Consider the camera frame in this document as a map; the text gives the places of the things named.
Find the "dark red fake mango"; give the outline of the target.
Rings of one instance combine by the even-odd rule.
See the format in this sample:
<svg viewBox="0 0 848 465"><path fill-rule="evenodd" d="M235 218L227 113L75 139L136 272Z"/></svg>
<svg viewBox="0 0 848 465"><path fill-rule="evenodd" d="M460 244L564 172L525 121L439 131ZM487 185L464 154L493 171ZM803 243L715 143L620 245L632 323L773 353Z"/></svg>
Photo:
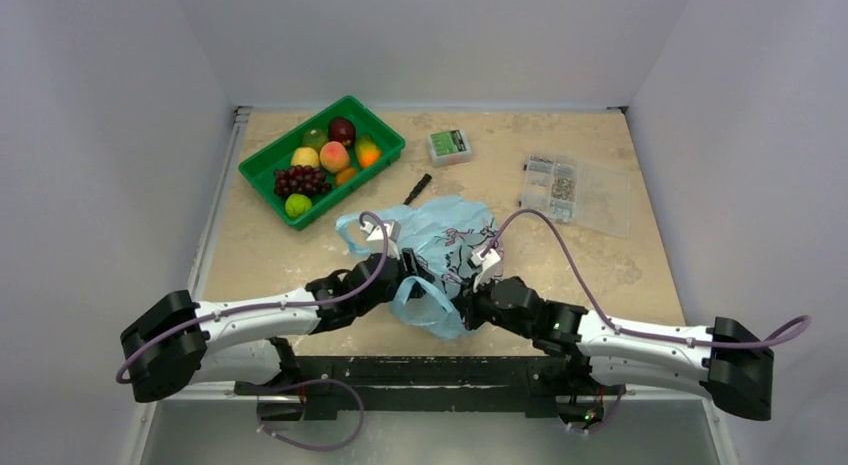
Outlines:
<svg viewBox="0 0 848 465"><path fill-rule="evenodd" d="M330 120L327 133L330 141L339 142L345 148L351 148L355 143L357 130L351 120L337 116Z"/></svg>

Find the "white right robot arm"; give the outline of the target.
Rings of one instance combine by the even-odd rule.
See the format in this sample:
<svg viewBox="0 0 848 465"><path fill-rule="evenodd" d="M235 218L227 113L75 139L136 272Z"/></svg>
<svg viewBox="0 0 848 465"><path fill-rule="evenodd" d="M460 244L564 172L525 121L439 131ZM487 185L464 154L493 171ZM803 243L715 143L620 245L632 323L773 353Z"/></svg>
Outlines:
<svg viewBox="0 0 848 465"><path fill-rule="evenodd" d="M774 353L734 319L683 327L604 321L595 310L542 298L518 277L465 284L452 303L469 330L489 323L565 359L561 377L573 391L643 385L708 398L747 420L772 416Z"/></svg>

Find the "clear plastic screw organizer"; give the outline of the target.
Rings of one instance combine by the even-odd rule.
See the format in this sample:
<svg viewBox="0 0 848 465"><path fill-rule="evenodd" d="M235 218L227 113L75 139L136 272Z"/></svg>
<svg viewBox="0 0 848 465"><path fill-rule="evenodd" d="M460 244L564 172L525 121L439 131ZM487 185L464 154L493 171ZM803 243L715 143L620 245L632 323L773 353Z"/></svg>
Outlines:
<svg viewBox="0 0 848 465"><path fill-rule="evenodd" d="M536 152L523 165L518 205L554 222L626 238L630 231L629 176L569 154Z"/></svg>

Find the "dark red fake grapes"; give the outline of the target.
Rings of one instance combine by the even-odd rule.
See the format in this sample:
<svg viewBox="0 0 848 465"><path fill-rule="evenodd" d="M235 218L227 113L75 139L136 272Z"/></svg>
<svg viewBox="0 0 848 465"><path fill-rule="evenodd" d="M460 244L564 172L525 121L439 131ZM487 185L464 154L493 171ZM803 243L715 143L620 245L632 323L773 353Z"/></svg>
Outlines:
<svg viewBox="0 0 848 465"><path fill-rule="evenodd" d="M273 192L281 198L292 194L307 197L327 194L333 190L332 176L321 167L295 165L274 171Z"/></svg>

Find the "light blue plastic bag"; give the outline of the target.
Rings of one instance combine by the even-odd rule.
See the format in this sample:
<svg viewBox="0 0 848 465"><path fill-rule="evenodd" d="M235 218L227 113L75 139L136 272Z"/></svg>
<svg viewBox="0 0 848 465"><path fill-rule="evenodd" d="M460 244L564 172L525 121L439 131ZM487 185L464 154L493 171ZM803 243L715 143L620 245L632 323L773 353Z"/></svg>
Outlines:
<svg viewBox="0 0 848 465"><path fill-rule="evenodd" d="M417 208L393 206L376 215L385 222L397 222L398 247L412 249L419 264L434 275L429 285L419 280L402 284L389 302L390 312L404 324L442 340L470 335L451 300L459 294L462 281L475 272L470 265L472 253L487 245L498 231L488 206L451 195Z"/></svg>

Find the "lime green fake fruit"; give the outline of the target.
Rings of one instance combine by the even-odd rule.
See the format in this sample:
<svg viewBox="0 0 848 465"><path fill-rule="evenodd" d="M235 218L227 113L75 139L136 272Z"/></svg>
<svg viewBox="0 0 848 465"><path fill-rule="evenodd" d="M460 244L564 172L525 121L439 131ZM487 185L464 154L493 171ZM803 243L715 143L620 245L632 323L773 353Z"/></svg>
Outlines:
<svg viewBox="0 0 848 465"><path fill-rule="evenodd" d="M284 202L284 211L289 219L296 220L309 212L312 206L313 203L309 196L292 193Z"/></svg>

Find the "orange pink fake peach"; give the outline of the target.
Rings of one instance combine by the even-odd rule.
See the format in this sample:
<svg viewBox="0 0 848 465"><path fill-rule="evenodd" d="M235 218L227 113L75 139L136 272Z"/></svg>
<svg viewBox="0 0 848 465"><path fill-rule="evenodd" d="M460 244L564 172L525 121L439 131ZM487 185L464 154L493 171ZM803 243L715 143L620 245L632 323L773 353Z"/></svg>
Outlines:
<svg viewBox="0 0 848 465"><path fill-rule="evenodd" d="M350 166L350 156L345 146L338 141L323 145L319 152L321 166L331 174L337 174Z"/></svg>

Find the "green plastic tray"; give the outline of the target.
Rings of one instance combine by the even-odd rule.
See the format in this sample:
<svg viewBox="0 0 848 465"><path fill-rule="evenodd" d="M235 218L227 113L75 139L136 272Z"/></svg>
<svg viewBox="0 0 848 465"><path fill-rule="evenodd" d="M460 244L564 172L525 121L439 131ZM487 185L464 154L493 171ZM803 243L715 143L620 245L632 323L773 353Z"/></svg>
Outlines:
<svg viewBox="0 0 848 465"><path fill-rule="evenodd" d="M239 164L290 227L302 230L400 158L405 140L345 96Z"/></svg>

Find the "black rubber mallet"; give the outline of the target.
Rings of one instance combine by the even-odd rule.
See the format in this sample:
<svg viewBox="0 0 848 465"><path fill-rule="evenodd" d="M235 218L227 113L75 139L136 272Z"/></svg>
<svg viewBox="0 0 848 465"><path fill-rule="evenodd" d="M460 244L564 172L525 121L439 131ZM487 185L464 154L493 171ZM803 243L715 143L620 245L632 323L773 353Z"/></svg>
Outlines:
<svg viewBox="0 0 848 465"><path fill-rule="evenodd" d="M406 199L403 201L405 206L411 206L412 203L425 191L426 187L431 183L433 177L425 173L422 178L414 185Z"/></svg>

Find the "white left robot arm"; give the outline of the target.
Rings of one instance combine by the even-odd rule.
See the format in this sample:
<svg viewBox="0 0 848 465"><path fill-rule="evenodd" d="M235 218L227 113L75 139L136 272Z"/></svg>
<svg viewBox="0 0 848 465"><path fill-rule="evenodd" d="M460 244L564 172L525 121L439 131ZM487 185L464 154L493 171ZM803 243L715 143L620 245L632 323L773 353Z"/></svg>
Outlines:
<svg viewBox="0 0 848 465"><path fill-rule="evenodd" d="M208 382L211 358L227 349L284 336L350 326L391 302L404 280L425 287L437 277L409 248L372 253L287 293L231 302L196 301L187 290L164 295L120 334L124 361L116 381L138 403L170 397Z"/></svg>

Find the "small orange fake fruit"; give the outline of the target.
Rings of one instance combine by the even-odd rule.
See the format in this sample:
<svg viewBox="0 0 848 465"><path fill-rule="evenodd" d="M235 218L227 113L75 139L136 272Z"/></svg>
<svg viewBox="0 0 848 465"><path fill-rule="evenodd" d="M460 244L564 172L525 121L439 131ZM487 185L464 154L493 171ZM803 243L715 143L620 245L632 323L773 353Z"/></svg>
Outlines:
<svg viewBox="0 0 848 465"><path fill-rule="evenodd" d="M342 187L353 179L358 173L354 167L347 167L335 174L335 185L337 188Z"/></svg>

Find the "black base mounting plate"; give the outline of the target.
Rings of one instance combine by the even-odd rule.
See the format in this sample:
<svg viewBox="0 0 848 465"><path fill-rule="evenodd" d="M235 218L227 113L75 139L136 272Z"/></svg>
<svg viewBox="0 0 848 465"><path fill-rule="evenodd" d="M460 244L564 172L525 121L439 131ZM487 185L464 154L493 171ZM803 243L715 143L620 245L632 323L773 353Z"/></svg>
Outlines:
<svg viewBox="0 0 848 465"><path fill-rule="evenodd" d="M341 411L521 413L527 418L598 422L600 403L624 392L601 385L585 359L506 357L301 356L269 382L239 381L269 421L334 420Z"/></svg>

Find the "small green label box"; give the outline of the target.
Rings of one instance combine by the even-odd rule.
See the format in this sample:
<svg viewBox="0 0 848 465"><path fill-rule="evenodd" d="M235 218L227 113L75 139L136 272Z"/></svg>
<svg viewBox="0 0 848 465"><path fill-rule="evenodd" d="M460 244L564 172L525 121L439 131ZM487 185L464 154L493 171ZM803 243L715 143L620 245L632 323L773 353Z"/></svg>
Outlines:
<svg viewBox="0 0 848 465"><path fill-rule="evenodd" d="M428 152L434 167L457 165L472 160L473 152L464 130L453 129L430 134Z"/></svg>

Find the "yellow fake lemon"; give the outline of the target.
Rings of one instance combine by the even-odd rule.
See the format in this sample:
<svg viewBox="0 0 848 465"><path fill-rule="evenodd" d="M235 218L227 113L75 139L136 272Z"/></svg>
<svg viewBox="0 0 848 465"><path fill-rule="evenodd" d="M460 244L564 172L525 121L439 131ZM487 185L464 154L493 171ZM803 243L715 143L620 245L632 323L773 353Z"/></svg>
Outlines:
<svg viewBox="0 0 848 465"><path fill-rule="evenodd" d="M294 151L291 157L290 166L319 168L321 166L320 155L313 149L299 147Z"/></svg>

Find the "orange green fake mango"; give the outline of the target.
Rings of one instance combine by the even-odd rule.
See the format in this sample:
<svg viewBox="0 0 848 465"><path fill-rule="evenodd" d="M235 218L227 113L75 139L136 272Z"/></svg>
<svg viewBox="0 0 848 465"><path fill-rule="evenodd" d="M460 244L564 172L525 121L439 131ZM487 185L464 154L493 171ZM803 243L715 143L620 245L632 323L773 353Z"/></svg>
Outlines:
<svg viewBox="0 0 848 465"><path fill-rule="evenodd" d="M370 134L359 135L354 143L354 153L361 169L374 165L381 157L382 151Z"/></svg>

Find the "green fake round fruit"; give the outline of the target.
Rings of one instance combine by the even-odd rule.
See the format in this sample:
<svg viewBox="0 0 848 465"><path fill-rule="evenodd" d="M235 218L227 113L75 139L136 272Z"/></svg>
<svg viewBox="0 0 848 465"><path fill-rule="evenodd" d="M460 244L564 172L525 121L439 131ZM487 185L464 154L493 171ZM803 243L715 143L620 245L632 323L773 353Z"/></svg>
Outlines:
<svg viewBox="0 0 848 465"><path fill-rule="evenodd" d="M323 146L329 141L330 139L326 129L310 128L303 133L301 146L320 152Z"/></svg>

